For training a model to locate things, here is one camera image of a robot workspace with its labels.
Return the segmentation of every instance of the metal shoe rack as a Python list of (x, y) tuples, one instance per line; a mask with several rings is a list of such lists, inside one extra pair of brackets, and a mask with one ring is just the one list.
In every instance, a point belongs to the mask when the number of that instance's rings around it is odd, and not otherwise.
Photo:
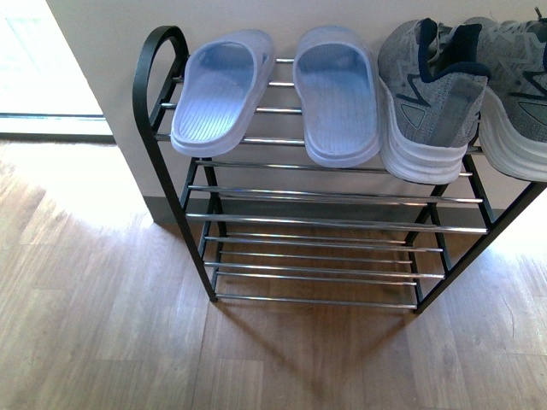
[[(170, 42), (174, 47), (171, 66), (159, 97), (149, 112), (147, 94), (156, 52)], [(209, 299), (244, 299), (280, 302), (314, 302), (364, 305), (378, 308), (412, 309), (420, 313), (437, 298), (515, 218), (544, 190), (545, 184), (530, 183), (498, 217), (492, 211), (479, 172), (473, 161), (480, 148), (470, 146), (463, 159), (471, 198), (444, 196), (448, 185), (432, 187), (429, 196), (346, 193), (332, 190), (266, 190), (238, 186), (231, 181), (220, 186), (217, 173), (228, 168), (291, 173), (387, 173), (384, 169), (354, 167), (331, 169), (314, 165), (265, 162), (216, 161), (192, 158), (179, 196), (168, 171), (160, 144), (169, 141), (160, 133), (165, 113), (174, 109), (177, 88), (183, 86), (188, 48), (182, 31), (162, 26), (146, 39), (133, 83), (133, 112), (144, 146), (162, 185), (169, 207), (182, 233)], [(278, 60), (290, 64), (291, 60)], [(271, 82), (271, 87), (291, 88), (291, 83)], [(299, 108), (259, 107), (257, 113), (298, 115)], [(256, 149), (268, 146), (303, 149), (302, 140), (245, 137), (242, 144)], [(203, 172), (207, 184), (197, 184)], [(206, 195), (203, 211), (189, 210), (192, 195)], [(262, 212), (253, 210), (266, 203)], [(477, 207), (484, 226), (443, 225), (439, 205)], [(310, 216), (283, 214), (304, 204), (319, 213)], [(368, 209), (377, 205), (412, 208), (412, 222), (346, 219), (332, 207)], [(201, 227), (199, 238), (189, 224)], [(474, 235), (473, 245), (454, 255), (449, 244), (454, 237)], [(420, 244), (429, 236), (430, 242)], [(421, 259), (436, 258), (439, 272), (421, 272)]]

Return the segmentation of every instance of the white shoe sole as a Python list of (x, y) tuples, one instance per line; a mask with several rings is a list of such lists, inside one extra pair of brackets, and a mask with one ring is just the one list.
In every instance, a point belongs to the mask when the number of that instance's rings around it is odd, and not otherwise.
[(489, 87), (480, 112), (479, 141), (490, 164), (517, 179), (547, 182), (547, 143), (520, 135)]
[(382, 115), (388, 124), (380, 150), (385, 169), (417, 184), (443, 185), (457, 179), (468, 147), (433, 147), (405, 138), (397, 125), (393, 96), (382, 79), (379, 83), (380, 98), (385, 99), (380, 105), (388, 108), (387, 115)]

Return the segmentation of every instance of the window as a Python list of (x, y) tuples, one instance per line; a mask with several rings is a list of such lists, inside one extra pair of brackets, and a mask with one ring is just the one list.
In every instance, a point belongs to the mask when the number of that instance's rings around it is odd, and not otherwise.
[(0, 38), (0, 132), (111, 135), (45, 0), (3, 0)]

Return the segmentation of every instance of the light blue slipper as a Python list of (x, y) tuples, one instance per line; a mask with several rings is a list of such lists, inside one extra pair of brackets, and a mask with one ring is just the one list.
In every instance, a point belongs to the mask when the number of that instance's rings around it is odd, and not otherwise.
[(309, 157), (353, 167), (380, 148), (377, 70), (362, 38), (340, 26), (310, 30), (298, 43), (293, 79), (302, 101)]
[(173, 147), (209, 157), (239, 144), (275, 64), (273, 40), (260, 30), (222, 36), (196, 50), (174, 112)]

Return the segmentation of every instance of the sneaker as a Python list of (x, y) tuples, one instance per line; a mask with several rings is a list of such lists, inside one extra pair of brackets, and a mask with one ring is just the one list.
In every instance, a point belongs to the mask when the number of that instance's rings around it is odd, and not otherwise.
[(477, 60), (492, 72), (479, 140), (501, 173), (547, 182), (547, 20), (480, 24)]
[(378, 66), (389, 135), (380, 155), (393, 175), (435, 185), (458, 177), (490, 76), (475, 59), (479, 32), (479, 25), (456, 27), (441, 49), (437, 23), (415, 20), (382, 45)]

